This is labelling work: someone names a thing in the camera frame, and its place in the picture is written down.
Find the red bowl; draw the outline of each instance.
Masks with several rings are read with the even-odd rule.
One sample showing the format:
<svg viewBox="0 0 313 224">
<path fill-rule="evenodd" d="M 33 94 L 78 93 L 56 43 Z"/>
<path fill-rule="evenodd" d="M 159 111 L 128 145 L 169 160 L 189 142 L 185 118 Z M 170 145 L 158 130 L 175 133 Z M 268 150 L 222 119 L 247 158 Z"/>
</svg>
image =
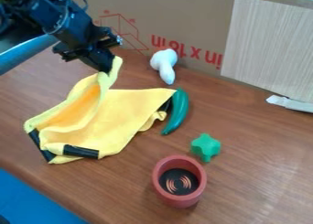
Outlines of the red bowl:
<svg viewBox="0 0 313 224">
<path fill-rule="evenodd" d="M 185 169 L 190 171 L 199 180 L 198 188 L 184 196 L 177 196 L 165 191 L 159 184 L 159 178 L 169 169 Z M 171 155 L 160 160 L 152 173 L 152 183 L 156 189 L 156 193 L 168 205 L 176 208 L 187 208 L 196 204 L 207 185 L 207 174 L 203 167 L 194 159 L 185 155 Z"/>
</svg>

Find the blue floor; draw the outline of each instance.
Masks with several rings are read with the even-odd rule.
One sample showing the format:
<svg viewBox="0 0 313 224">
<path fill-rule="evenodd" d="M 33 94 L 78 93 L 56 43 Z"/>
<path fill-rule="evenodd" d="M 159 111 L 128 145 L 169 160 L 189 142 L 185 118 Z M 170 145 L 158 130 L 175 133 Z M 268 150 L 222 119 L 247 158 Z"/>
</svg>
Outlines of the blue floor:
<svg viewBox="0 0 313 224">
<path fill-rule="evenodd" d="M 0 216 L 11 224 L 86 223 L 1 168 Z"/>
</svg>

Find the white toy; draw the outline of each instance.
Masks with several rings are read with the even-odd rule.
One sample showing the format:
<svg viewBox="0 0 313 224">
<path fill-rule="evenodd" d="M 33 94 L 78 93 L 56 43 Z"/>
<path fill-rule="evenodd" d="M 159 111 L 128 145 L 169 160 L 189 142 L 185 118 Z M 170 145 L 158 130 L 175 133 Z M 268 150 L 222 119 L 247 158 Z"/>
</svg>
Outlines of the white toy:
<svg viewBox="0 0 313 224">
<path fill-rule="evenodd" d="M 174 83 L 175 71 L 173 67 L 178 62 L 178 54 L 172 48 L 159 50 L 150 59 L 150 65 L 158 70 L 161 79 L 168 85 Z"/>
</svg>

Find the green banana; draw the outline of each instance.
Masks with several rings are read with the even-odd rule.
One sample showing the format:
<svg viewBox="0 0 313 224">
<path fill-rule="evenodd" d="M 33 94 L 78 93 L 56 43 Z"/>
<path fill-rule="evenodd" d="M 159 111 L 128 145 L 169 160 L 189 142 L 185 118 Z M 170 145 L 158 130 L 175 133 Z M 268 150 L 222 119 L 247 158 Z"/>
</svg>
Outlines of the green banana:
<svg viewBox="0 0 313 224">
<path fill-rule="evenodd" d="M 181 88 L 178 88 L 177 91 L 174 93 L 171 98 L 171 102 L 172 111 L 167 125 L 163 129 L 161 134 L 169 134 L 178 129 L 182 122 L 184 122 L 189 110 L 188 94 Z"/>
</svg>

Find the green star toy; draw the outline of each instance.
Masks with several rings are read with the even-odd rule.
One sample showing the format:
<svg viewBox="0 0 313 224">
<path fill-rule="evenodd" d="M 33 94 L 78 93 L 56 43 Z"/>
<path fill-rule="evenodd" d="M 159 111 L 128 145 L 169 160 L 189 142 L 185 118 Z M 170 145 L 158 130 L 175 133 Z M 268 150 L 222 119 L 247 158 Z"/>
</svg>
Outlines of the green star toy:
<svg viewBox="0 0 313 224">
<path fill-rule="evenodd" d="M 202 133 L 199 138 L 191 142 L 191 152 L 198 155 L 203 162 L 209 162 L 211 157 L 221 152 L 221 142 Z"/>
</svg>

